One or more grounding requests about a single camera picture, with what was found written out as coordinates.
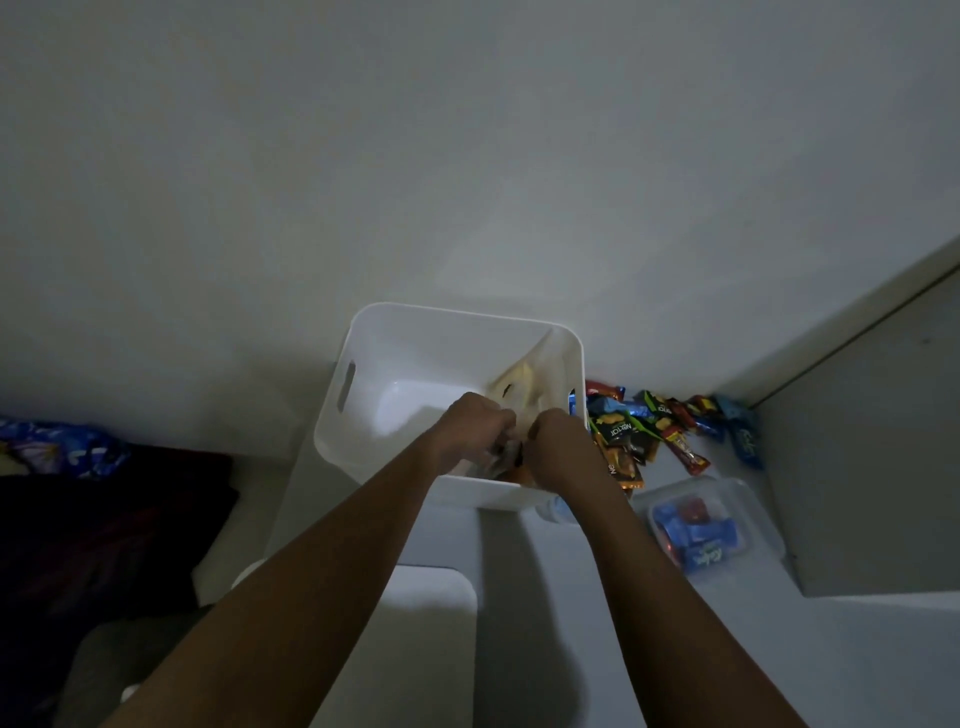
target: forearm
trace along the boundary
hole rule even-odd
[[[421,438],[224,597],[107,725],[307,725],[436,474]]]
[[[571,496],[651,726],[803,726],[604,474]]]

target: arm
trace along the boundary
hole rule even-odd
[[[373,612],[431,483],[516,421],[466,394],[366,485],[225,596],[105,728],[300,728]]]
[[[660,551],[607,474],[583,423],[544,412],[524,461],[584,529],[630,680],[650,726],[804,726]]]

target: bin handle cutout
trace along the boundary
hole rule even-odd
[[[351,361],[347,365],[347,376],[344,377],[344,383],[340,386],[340,395],[337,397],[337,412],[343,414],[344,405],[347,404],[347,397],[350,393],[350,386],[353,384],[353,376],[357,373],[356,362]]]

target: hand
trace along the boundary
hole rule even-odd
[[[540,413],[527,437],[523,463],[541,488],[569,498],[599,481],[616,487],[583,420],[562,409],[548,409]]]
[[[494,445],[514,438],[516,414],[493,400],[467,392],[453,402],[423,438],[438,460],[440,474],[449,473],[461,460],[486,465]]]

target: cabinet door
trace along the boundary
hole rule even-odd
[[[960,589],[960,273],[757,411],[805,594]]]

